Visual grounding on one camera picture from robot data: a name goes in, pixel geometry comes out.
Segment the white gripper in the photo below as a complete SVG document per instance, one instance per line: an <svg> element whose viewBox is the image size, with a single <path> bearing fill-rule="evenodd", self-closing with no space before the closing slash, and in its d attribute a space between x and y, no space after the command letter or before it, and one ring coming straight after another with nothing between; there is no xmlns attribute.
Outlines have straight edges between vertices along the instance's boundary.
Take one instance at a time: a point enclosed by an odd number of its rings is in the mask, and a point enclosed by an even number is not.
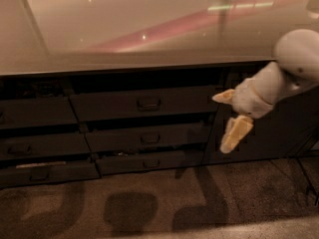
<svg viewBox="0 0 319 239"><path fill-rule="evenodd" d="M273 110L254 88L252 78L245 79L235 89L229 89L214 95L211 99L220 104L232 105L239 115L230 118L221 139L220 151L231 153L253 129L253 119L260 119Z"/></svg>

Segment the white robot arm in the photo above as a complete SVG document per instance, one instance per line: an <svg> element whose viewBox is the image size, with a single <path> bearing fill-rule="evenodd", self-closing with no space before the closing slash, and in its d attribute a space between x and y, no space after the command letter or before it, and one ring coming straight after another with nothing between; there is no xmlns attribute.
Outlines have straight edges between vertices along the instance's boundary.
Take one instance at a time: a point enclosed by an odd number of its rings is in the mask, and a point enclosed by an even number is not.
<svg viewBox="0 0 319 239"><path fill-rule="evenodd" d="M273 111L282 100L319 86L319 33L299 29L283 35L270 62L234 89L214 95L217 103L231 105L237 113L226 124L220 151L232 152L253 128L253 122Z"/></svg>

